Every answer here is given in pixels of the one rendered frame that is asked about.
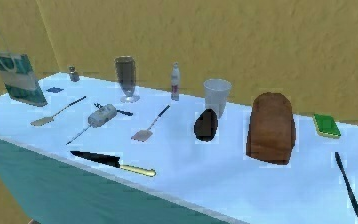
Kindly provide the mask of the green sponge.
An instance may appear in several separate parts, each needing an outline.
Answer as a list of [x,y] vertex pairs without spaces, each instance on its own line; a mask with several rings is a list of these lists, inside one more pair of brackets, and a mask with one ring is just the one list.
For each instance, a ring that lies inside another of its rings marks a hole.
[[318,135],[330,138],[341,137],[341,132],[332,116],[314,114],[313,121]]

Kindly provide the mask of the tall dark drinking glass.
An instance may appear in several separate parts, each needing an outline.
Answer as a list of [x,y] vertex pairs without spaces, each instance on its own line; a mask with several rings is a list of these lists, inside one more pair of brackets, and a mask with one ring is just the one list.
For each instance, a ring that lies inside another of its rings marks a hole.
[[124,93],[123,103],[137,102],[140,97],[135,94],[136,65],[132,56],[119,56],[114,60],[118,83]]

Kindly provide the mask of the thin black knife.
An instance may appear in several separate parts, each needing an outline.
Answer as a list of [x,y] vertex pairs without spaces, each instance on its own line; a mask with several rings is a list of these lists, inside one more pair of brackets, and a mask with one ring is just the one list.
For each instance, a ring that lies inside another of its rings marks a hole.
[[342,174],[343,180],[345,182],[347,194],[348,194],[349,200],[351,202],[352,208],[354,210],[354,213],[355,213],[356,217],[358,218],[358,202],[357,202],[355,194],[354,194],[354,192],[352,190],[352,187],[351,187],[351,184],[349,182],[349,179],[348,179],[348,177],[346,175],[346,172],[345,172],[342,160],[341,160],[341,156],[340,156],[339,152],[335,152],[334,156],[335,156],[336,164],[337,164],[337,166],[338,166],[338,168],[339,168],[339,170],[340,170],[340,172]]

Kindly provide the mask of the white hand mixer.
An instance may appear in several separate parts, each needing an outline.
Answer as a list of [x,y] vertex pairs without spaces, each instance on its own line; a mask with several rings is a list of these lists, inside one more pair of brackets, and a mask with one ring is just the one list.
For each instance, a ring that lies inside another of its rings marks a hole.
[[87,131],[89,128],[99,128],[105,125],[107,122],[112,120],[116,117],[118,113],[126,116],[132,116],[132,112],[123,111],[117,109],[112,104],[107,104],[105,106],[102,106],[100,104],[96,104],[97,110],[93,112],[88,118],[87,123],[88,126],[85,127],[82,131],[80,131],[78,134],[76,134],[71,140],[67,142],[67,145],[71,144],[75,139],[80,137],[85,131]]

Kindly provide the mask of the white plastic cup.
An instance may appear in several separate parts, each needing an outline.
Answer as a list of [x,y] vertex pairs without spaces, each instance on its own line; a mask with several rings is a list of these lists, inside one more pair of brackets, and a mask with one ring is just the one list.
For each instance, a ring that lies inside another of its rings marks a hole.
[[232,84],[224,79],[208,79],[203,83],[205,108],[213,110],[221,118],[230,94]]

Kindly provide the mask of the spatula with pink blade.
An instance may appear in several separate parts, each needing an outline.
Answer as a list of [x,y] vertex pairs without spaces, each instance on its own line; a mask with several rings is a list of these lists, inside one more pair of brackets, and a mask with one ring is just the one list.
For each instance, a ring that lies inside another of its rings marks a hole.
[[151,131],[152,127],[155,125],[155,123],[158,121],[158,119],[170,108],[170,105],[167,105],[158,115],[157,117],[154,119],[154,121],[150,124],[150,126],[147,129],[142,129],[139,130],[138,132],[136,132],[131,139],[132,140],[136,140],[136,141],[140,141],[140,142],[145,142],[147,141],[152,135],[153,132]]

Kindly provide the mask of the table with pale blue cloth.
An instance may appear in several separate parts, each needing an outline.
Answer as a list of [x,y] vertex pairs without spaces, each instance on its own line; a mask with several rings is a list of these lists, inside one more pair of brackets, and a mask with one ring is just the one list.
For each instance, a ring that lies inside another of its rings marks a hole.
[[[59,87],[64,90],[50,93]],[[339,152],[358,202],[358,126],[341,137],[317,134],[309,117],[297,117],[290,162],[277,166],[245,153],[250,108],[228,104],[216,136],[201,142],[193,126],[204,109],[201,98],[140,88],[140,99],[120,104],[104,126],[87,127],[96,104],[119,104],[114,82],[59,73],[41,81],[47,98],[33,107],[0,96],[0,177],[41,224],[358,224],[335,161]],[[40,127],[30,123],[52,116]],[[145,142],[131,137],[158,119]],[[71,151],[117,156],[120,163],[154,169],[148,177],[76,157]]]

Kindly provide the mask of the white spray bottle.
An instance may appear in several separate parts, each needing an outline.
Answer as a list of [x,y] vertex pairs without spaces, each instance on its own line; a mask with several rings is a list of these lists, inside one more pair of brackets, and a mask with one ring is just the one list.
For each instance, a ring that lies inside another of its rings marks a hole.
[[179,84],[180,84],[179,63],[175,62],[173,64],[173,69],[171,72],[171,99],[174,101],[179,100]]

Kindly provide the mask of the small grey shaker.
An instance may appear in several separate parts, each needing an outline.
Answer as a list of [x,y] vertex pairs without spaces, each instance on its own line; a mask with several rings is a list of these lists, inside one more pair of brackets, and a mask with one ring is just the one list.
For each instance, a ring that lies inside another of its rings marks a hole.
[[69,66],[69,77],[72,82],[78,82],[80,80],[79,74],[74,66]]

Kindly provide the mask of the dark avocado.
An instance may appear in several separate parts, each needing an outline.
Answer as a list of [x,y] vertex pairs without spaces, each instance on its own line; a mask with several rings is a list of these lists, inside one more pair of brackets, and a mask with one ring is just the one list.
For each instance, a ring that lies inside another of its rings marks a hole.
[[218,118],[212,109],[204,110],[194,124],[195,137],[200,141],[211,141],[216,135]]

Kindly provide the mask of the teal and white paper bag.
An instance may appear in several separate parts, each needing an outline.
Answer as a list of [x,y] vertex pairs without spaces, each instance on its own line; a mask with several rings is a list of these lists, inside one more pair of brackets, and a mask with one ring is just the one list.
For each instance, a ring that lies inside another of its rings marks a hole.
[[26,54],[0,51],[0,77],[12,100],[43,107],[47,100]]

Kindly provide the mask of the brown bread loaf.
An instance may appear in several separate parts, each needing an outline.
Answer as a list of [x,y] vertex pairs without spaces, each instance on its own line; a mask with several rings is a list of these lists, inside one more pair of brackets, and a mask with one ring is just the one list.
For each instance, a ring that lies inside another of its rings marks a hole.
[[263,93],[253,102],[246,155],[260,161],[287,165],[296,142],[292,105],[281,93]]

